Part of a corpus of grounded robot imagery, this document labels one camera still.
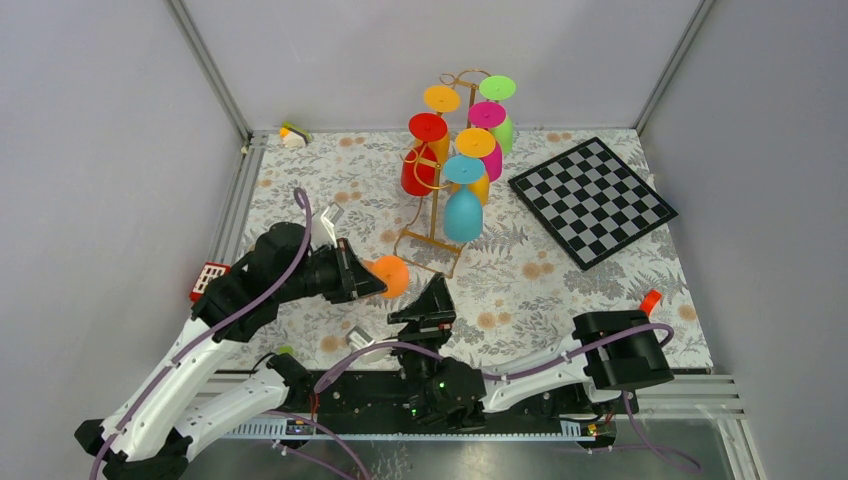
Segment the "magenta plastic wine glass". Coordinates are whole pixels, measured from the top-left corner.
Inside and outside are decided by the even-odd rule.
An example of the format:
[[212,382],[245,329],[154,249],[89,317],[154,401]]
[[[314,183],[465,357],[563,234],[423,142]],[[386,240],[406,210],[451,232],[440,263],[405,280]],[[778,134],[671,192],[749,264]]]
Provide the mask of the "magenta plastic wine glass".
[[[468,119],[475,127],[491,131],[495,127],[499,127],[507,119],[505,108],[493,101],[483,101],[475,103],[469,109]],[[489,176],[489,180],[494,182],[498,180],[502,174],[503,152],[500,142],[495,140],[494,150],[482,157],[483,164]]]

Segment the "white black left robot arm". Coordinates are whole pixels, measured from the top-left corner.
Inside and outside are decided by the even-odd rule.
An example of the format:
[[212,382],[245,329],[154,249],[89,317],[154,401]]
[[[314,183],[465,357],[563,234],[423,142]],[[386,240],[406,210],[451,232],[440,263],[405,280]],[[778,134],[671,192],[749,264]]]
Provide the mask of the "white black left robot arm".
[[199,407],[190,403],[240,346],[288,302],[331,304],[382,294],[387,286],[349,242],[315,237],[311,224],[280,222],[225,274],[214,278],[156,369],[115,413],[74,433],[93,455],[94,479],[177,479],[209,444],[261,413],[313,401],[313,375],[291,355],[273,355],[245,382]]

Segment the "yellow plastic wine glass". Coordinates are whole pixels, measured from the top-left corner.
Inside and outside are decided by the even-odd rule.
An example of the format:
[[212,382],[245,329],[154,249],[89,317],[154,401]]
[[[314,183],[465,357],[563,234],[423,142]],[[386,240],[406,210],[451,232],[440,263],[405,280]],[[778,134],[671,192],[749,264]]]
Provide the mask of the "yellow plastic wine glass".
[[[460,106],[459,94],[449,86],[433,85],[428,87],[423,94],[425,105],[433,110],[438,117],[443,119],[446,113],[457,110]],[[450,134],[448,127],[444,128],[445,132],[436,141],[430,142],[429,146],[438,164],[442,165],[447,160]]]
[[483,128],[467,128],[462,130],[455,140],[457,152],[461,155],[477,159],[483,166],[483,174],[480,179],[469,184],[469,189],[476,195],[483,206],[489,201],[490,174],[487,158],[498,147],[494,136]]

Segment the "yellow plastic wine glass front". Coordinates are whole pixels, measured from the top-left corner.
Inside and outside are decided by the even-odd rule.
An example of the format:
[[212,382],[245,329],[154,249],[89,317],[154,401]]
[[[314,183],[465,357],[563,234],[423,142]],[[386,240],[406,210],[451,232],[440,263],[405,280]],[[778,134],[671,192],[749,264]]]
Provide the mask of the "yellow plastic wine glass front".
[[[443,119],[446,113],[457,110],[460,106],[459,94],[449,86],[433,85],[428,87],[423,94],[425,105],[433,110],[438,117]],[[430,142],[429,146],[438,164],[442,165],[447,160],[450,134],[448,127],[444,128],[445,132],[436,141]]]

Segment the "red plastic wine glass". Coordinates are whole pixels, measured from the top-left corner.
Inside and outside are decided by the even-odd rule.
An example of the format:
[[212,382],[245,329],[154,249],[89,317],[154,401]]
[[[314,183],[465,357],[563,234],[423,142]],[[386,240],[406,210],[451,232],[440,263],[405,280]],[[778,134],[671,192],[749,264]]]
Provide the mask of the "red plastic wine glass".
[[441,116],[422,112],[409,120],[408,129],[415,145],[403,158],[400,184],[409,195],[427,196],[438,185],[436,171],[448,127]]

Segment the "orange plastic wine glass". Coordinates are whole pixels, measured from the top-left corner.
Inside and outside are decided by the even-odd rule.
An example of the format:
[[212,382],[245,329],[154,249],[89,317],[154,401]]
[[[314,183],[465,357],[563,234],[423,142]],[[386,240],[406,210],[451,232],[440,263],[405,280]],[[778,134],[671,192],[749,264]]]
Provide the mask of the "orange plastic wine glass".
[[408,267],[399,257],[385,255],[374,261],[366,260],[364,264],[386,285],[387,289],[382,293],[384,298],[398,298],[408,289],[410,282]]

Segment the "green plastic wine glass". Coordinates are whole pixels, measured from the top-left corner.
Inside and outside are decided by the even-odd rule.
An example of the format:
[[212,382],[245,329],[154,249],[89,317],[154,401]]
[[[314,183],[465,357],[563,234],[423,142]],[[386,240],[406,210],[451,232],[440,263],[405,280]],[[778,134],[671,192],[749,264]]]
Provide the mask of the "green plastic wine glass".
[[[491,75],[479,84],[479,93],[487,100],[499,103],[512,97],[517,90],[513,79],[504,75]],[[513,148],[514,125],[507,113],[507,119],[499,127],[493,128],[490,133],[498,140],[504,155],[509,154]]]

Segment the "gold wire wine glass rack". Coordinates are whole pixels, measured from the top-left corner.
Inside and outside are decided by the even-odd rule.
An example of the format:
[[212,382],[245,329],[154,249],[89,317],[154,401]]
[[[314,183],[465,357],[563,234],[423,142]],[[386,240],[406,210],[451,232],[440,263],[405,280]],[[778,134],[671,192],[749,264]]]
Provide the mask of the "gold wire wine glass rack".
[[[446,85],[451,87],[457,92],[459,87],[463,87],[469,90],[468,94],[468,102],[467,106],[471,107],[475,104],[476,94],[479,91],[479,85],[469,78],[473,75],[480,76],[482,78],[487,78],[491,76],[491,74],[482,69],[466,69],[457,74],[452,73],[443,73],[440,75],[438,85]],[[410,149],[415,145],[415,142],[411,144],[408,149]],[[443,166],[438,165],[436,171],[435,180],[438,182],[437,187],[430,192],[429,195],[418,197],[419,205],[416,210],[416,214],[414,218],[403,228],[401,229],[397,240],[393,246],[393,253],[398,253],[398,247],[400,242],[406,238],[412,239],[414,241],[421,242],[430,247],[434,247],[440,251],[447,252],[451,255],[452,264],[448,271],[444,273],[445,277],[451,279],[456,271],[457,264],[461,258],[462,252],[464,250],[463,246],[454,246],[445,241],[440,241],[437,239],[437,227],[438,227],[438,218],[439,218],[439,195],[442,191],[446,193],[451,192],[451,186],[449,184],[443,184],[441,182],[441,173],[443,170]]]

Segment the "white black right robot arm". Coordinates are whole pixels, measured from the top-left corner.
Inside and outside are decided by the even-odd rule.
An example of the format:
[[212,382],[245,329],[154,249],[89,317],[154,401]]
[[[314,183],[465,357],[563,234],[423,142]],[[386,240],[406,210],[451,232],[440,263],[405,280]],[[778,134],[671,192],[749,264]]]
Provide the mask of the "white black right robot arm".
[[488,414],[508,411],[532,396],[573,386],[575,402],[597,412],[621,395],[673,379],[663,352],[673,338],[650,315],[662,295],[650,291],[635,310],[590,312],[574,317],[574,330],[546,348],[511,361],[474,368],[439,350],[457,315],[441,274],[412,303],[388,315],[399,324],[397,356],[410,384],[409,410],[420,425],[477,429]]

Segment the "blue plastic wine glass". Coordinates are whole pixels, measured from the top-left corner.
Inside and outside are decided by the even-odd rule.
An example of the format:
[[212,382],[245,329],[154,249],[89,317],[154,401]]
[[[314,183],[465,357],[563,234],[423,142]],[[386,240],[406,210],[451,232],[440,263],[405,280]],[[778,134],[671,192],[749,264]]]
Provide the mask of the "blue plastic wine glass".
[[469,243],[483,230],[483,206],[470,186],[486,173],[483,163],[476,158],[455,155],[444,165],[444,176],[458,190],[448,199],[444,210],[444,234],[451,241]]

